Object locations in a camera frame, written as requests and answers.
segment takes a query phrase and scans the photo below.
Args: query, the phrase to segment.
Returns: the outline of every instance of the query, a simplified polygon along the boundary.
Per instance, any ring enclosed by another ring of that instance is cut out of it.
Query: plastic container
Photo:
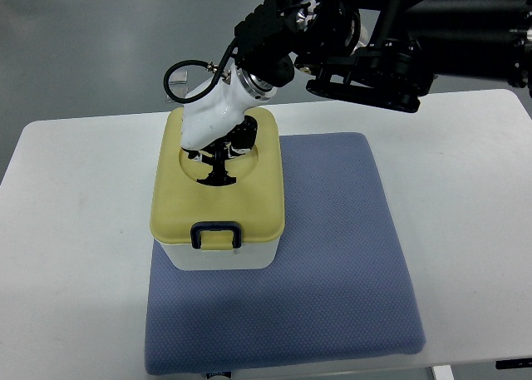
[[[272,263],[284,230],[283,169],[277,124],[263,108],[255,146],[226,161],[233,185],[207,186],[210,166],[180,149],[183,109],[172,111],[160,148],[150,227],[175,267],[261,269]]]

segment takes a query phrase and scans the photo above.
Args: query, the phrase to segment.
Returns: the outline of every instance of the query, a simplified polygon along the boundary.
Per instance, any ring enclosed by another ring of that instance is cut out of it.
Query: gray floor
[[[174,62],[217,61],[234,25],[263,0],[0,0],[0,179],[33,121],[168,111],[162,76]],[[373,13],[364,12],[371,29]],[[319,100],[298,73],[272,103]],[[440,76],[433,92],[508,88]],[[532,113],[528,90],[512,89]],[[517,380],[532,369],[454,368],[456,379]],[[426,369],[360,373],[357,380],[431,378]]]

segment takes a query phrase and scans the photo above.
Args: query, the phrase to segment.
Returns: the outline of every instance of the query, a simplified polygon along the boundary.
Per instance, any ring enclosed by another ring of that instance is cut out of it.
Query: blue mat
[[[185,272],[155,242],[150,374],[419,353],[425,336],[367,140],[281,138],[286,228],[266,269]]]

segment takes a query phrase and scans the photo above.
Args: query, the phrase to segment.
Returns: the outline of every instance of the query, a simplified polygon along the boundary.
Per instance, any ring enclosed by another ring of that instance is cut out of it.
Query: white container base
[[[262,269],[273,262],[279,239],[267,243],[242,243],[239,249],[204,251],[192,244],[160,243],[172,264],[182,270]]]

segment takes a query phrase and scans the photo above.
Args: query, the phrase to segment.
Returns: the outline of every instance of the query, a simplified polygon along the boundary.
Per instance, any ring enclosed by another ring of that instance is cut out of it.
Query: yellow lid
[[[195,179],[204,179],[210,166],[189,160],[180,149],[182,114],[182,108],[170,113],[160,148],[150,219],[154,237],[165,244],[190,244],[192,225],[232,221],[240,225],[243,243],[278,238],[284,229],[284,192],[273,115],[263,108],[246,111],[259,126],[255,147],[226,161],[235,184],[207,186]]]

